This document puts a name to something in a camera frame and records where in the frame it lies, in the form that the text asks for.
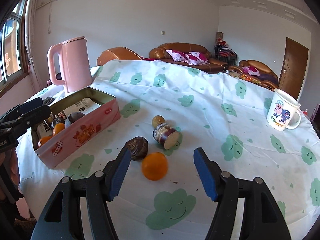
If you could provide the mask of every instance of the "kettle handle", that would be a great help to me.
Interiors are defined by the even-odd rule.
[[[60,68],[63,68],[62,64],[62,43],[59,43],[57,45],[51,46],[50,49],[48,50],[48,65],[49,65],[49,75],[50,75],[50,80],[52,84],[56,86],[62,86],[65,85],[66,82],[62,80],[58,80],[56,78],[56,70],[54,68],[54,60],[53,60],[53,55],[58,53],[59,55],[59,63],[60,63]]]

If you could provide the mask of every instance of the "white mug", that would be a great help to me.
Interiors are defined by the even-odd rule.
[[[275,89],[267,121],[278,131],[283,131],[284,128],[295,129],[301,122],[300,106],[292,96],[280,89]],[[289,124],[294,115],[294,124]]]

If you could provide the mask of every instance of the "pink floral pillow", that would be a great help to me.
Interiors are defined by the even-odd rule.
[[[242,67],[243,72],[250,76],[260,76],[259,70],[252,66]]]
[[[184,53],[182,53],[181,51],[177,51],[174,49],[168,49],[168,50],[166,50],[166,52],[169,53],[169,55],[173,58],[174,62],[185,62],[185,63],[189,64],[186,55]]]
[[[202,62],[195,56],[193,56],[191,53],[188,53],[188,54],[185,54],[187,59],[188,59],[188,64],[189,65],[193,65],[193,66],[196,66],[196,65],[201,65]]]
[[[203,53],[192,51],[189,54],[195,56],[198,60],[200,60],[201,64],[209,63],[207,57]]]

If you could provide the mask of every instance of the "mug handle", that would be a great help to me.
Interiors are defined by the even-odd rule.
[[[295,125],[289,125],[289,124],[288,124],[286,128],[288,128],[288,129],[295,129],[295,128],[298,127],[298,125],[299,125],[300,122],[301,122],[301,114],[300,114],[300,112],[299,112],[298,109],[297,109],[297,113],[298,113],[298,115],[299,115],[299,122],[297,122]]]

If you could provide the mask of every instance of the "white tablecloth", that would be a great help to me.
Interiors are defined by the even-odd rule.
[[[320,144],[303,114],[298,128],[276,131],[266,120],[273,92],[223,73],[211,75],[159,61],[113,60],[97,75],[91,86],[116,96],[120,120],[53,170],[33,151],[30,131],[19,139],[20,187],[36,218],[65,174],[73,179],[81,178],[80,173],[90,176],[115,159],[126,141],[143,136],[149,153],[167,155],[169,170],[163,179],[150,181],[141,173],[141,163],[131,161],[119,196],[108,203],[119,239],[205,238],[216,203],[206,196],[193,164],[197,147],[237,178],[262,177],[292,239],[301,240],[309,231],[320,213]],[[37,96],[59,100],[65,93],[52,85],[33,98]],[[180,144],[170,150],[161,149],[152,138],[151,120],[158,114],[181,131]],[[169,206],[170,215],[178,218],[177,200],[185,200],[186,212],[171,223],[161,212]],[[92,239],[85,199],[81,208],[85,237]],[[239,237],[242,209],[240,199],[232,239]]]

